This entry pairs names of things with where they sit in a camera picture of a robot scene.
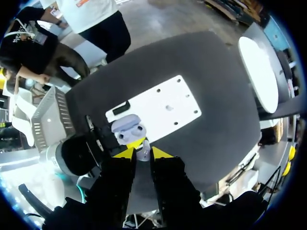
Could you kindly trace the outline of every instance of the black table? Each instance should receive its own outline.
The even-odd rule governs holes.
[[[66,94],[77,132],[84,116],[103,126],[105,112],[176,75],[182,75],[202,116],[152,143],[180,156],[204,191],[235,168],[260,138],[256,103],[245,71],[212,32],[184,34],[137,50],[101,68]],[[138,162],[128,213],[158,208],[148,162]]]

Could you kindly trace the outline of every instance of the white plate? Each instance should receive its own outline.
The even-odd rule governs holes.
[[[201,116],[201,110],[183,77],[173,77],[131,99],[130,109],[114,115],[106,112],[109,122],[136,114],[146,127],[150,143],[159,140]]]

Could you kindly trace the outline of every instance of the white t-shirt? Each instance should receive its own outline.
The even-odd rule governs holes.
[[[118,11],[114,0],[40,0],[43,8],[56,2],[76,34],[102,22]]]

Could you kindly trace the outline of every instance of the wristwatch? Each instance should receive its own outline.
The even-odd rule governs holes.
[[[59,20],[56,25],[59,26],[63,21],[62,20]]]

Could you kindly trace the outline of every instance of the name tag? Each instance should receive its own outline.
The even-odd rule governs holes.
[[[37,32],[37,34],[35,35],[33,39],[34,42],[39,43],[42,46],[44,45],[46,40],[47,40],[47,36],[40,32]]]

